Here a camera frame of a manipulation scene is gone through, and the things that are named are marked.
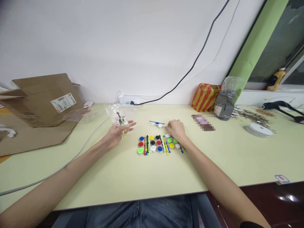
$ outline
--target lap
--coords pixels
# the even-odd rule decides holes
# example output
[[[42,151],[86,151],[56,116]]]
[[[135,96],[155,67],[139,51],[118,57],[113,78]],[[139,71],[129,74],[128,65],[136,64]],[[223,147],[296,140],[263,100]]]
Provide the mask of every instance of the lap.
[[[88,208],[86,227],[193,227],[187,195]]]

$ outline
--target white bottle cap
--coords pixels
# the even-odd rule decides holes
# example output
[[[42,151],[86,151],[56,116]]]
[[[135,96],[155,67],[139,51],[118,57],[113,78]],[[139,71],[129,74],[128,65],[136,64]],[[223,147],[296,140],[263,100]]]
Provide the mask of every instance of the white bottle cap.
[[[155,152],[156,151],[156,146],[151,146],[150,149],[151,149],[152,152]]]

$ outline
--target white wall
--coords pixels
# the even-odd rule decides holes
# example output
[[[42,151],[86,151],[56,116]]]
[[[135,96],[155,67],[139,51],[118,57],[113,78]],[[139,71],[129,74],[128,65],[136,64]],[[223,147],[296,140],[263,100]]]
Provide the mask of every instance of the white wall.
[[[300,92],[243,90],[236,105],[262,105],[266,102],[285,101],[295,108],[304,108],[304,94]]]
[[[66,72],[81,84],[82,95],[97,103],[113,102],[117,90],[164,94],[192,65],[225,2],[4,1],[0,82],[12,88],[11,79]],[[189,104],[199,83],[221,84],[262,2],[240,0],[219,51],[238,4],[230,0],[193,71],[158,103]]]

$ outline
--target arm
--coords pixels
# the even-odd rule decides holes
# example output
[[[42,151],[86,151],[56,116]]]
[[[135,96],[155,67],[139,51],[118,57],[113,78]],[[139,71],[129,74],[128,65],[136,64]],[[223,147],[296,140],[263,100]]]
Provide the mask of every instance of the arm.
[[[227,209],[238,226],[242,222],[249,221],[264,228],[270,228],[261,212],[242,190],[191,142],[186,136],[184,124],[180,120],[170,121],[166,129],[187,150],[207,188]]]
[[[0,227],[36,227],[63,199],[82,175],[122,139],[122,131],[134,126],[112,126],[109,132],[83,155],[45,180],[0,214]]]

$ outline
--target red and yellow striped bag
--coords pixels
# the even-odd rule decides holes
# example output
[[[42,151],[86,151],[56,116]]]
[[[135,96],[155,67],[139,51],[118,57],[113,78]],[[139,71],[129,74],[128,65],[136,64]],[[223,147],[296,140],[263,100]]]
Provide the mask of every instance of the red and yellow striped bag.
[[[213,111],[216,97],[221,89],[221,85],[200,83],[193,96],[191,107],[198,112]]]

